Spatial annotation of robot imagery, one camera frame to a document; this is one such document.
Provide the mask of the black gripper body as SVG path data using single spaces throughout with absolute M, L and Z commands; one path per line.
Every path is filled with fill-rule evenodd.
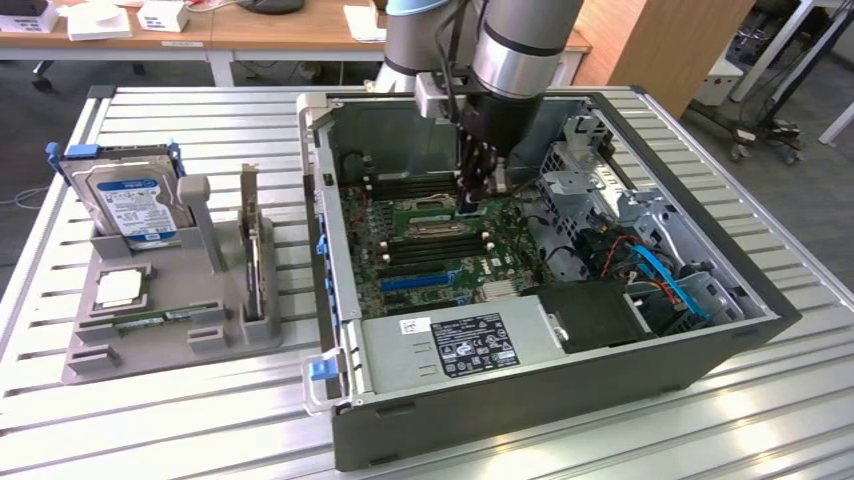
M 467 95 L 463 105 L 463 129 L 507 157 L 527 135 L 542 97 L 512 99 L 488 92 Z

